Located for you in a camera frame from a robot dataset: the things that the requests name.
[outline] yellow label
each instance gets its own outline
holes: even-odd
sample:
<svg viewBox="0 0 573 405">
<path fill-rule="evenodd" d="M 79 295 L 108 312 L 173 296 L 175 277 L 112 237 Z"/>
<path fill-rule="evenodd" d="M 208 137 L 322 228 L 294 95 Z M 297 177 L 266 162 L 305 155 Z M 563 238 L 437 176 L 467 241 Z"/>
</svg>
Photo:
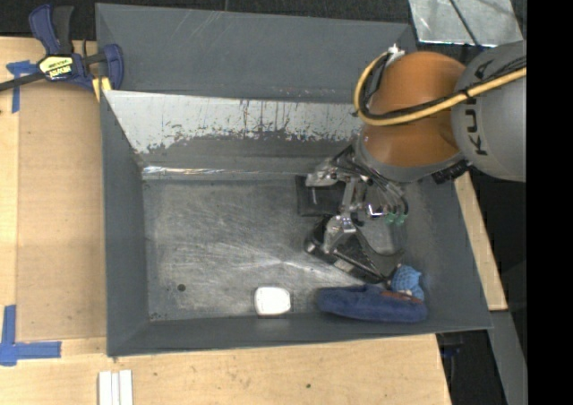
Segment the yellow label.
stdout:
<svg viewBox="0 0 573 405">
<path fill-rule="evenodd" d="M 52 69 L 48 72 L 50 78 L 57 77 L 62 75 L 63 73 L 69 73 L 72 71 L 72 67 L 70 65 L 65 65 L 64 67 L 57 67 L 56 69 Z"/>
<path fill-rule="evenodd" d="M 71 59 L 70 57 L 51 56 L 51 57 L 47 57 L 46 59 L 44 59 L 44 61 L 42 61 L 39 64 L 39 70 L 42 71 L 43 73 L 49 72 L 50 77 L 54 77 L 56 74 L 54 74 L 50 71 L 53 71 L 54 69 L 70 66 L 72 64 L 73 64 L 73 59 Z M 72 68 L 68 67 L 67 70 L 62 72 L 62 73 L 70 72 L 71 70 L 72 70 Z"/>
</svg>

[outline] yellow cable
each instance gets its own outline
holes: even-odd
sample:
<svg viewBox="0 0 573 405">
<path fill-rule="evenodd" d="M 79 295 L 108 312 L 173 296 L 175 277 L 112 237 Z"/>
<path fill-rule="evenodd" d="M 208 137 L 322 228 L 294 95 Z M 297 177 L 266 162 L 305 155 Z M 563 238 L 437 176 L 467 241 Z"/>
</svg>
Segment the yellow cable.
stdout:
<svg viewBox="0 0 573 405">
<path fill-rule="evenodd" d="M 388 52 L 378 56 L 376 59 L 374 59 L 374 61 L 372 61 L 366 67 L 366 69 L 364 69 L 364 72 L 362 72 L 362 75 L 358 79 L 358 83 L 356 84 L 355 87 L 355 93 L 353 96 L 353 103 L 355 110 L 358 113 L 358 116 L 368 125 L 391 126 L 391 125 L 400 125 L 408 122 L 413 122 L 415 120 L 420 120 L 421 118 L 425 118 L 427 116 L 436 114 L 446 108 L 451 108 L 456 104 L 465 101 L 468 96 L 471 97 L 478 96 L 482 93 L 485 93 L 486 91 L 493 90 L 494 88 L 499 88 L 500 86 L 505 85 L 506 83 L 513 82 L 522 77 L 525 77 L 527 74 L 527 68 L 524 67 L 512 73 L 506 73 L 505 75 L 502 75 L 501 77 L 495 78 L 488 82 L 483 82 L 478 85 L 475 85 L 473 88 L 466 90 L 467 94 L 465 92 L 455 93 L 452 96 L 450 96 L 449 99 L 446 99 L 444 102 L 441 102 L 440 104 L 437 104 L 435 106 L 425 108 L 424 110 L 418 110 L 417 112 L 412 112 L 411 114 L 407 114 L 404 116 L 397 116 L 394 118 L 369 118 L 360 110 L 360 92 L 362 90 L 366 77 L 370 74 L 371 70 L 374 68 L 376 63 L 378 63 L 378 61 L 387 54 Z"/>
</svg>

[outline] orange object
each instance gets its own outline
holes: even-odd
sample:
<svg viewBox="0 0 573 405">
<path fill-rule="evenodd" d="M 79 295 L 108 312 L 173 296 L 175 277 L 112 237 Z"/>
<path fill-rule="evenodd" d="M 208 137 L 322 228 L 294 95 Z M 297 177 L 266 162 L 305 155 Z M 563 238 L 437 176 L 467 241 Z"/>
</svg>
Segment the orange object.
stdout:
<svg viewBox="0 0 573 405">
<path fill-rule="evenodd" d="M 408 108 L 451 94 L 465 67 L 429 51 L 405 55 L 392 63 L 372 95 L 373 114 Z M 376 160 L 402 168 L 439 163 L 459 152 L 449 110 L 398 126 L 366 125 L 363 145 Z"/>
</svg>

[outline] wooden table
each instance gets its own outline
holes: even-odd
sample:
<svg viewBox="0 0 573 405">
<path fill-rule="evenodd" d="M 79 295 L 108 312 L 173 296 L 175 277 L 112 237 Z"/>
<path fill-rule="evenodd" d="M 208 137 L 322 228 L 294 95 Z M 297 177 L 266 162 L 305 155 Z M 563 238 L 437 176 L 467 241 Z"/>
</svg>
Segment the wooden table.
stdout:
<svg viewBox="0 0 573 405">
<path fill-rule="evenodd" d="M 42 56 L 35 39 L 0 38 L 0 82 L 8 62 Z M 63 344 L 0 367 L 0 403 L 95 404 L 98 372 L 123 369 L 135 405 L 451 403 L 433 335 L 108 358 L 95 97 L 36 82 L 21 107 L 0 93 L 0 306 L 17 305 L 17 340 Z M 455 185 L 489 308 L 505 310 L 469 175 Z"/>
</svg>

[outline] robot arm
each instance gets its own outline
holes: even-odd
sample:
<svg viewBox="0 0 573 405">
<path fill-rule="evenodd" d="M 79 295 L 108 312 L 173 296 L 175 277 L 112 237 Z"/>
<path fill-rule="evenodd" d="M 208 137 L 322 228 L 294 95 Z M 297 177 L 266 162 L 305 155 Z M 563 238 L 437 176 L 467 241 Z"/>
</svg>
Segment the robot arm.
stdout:
<svg viewBox="0 0 573 405">
<path fill-rule="evenodd" d="M 443 183 L 470 165 L 525 182 L 525 42 L 492 48 L 468 66 L 393 47 L 365 69 L 354 104 L 361 132 L 304 186 L 344 185 L 305 249 L 356 277 L 378 282 L 398 266 L 403 252 L 384 238 L 406 221 L 405 184 L 429 176 Z"/>
</svg>

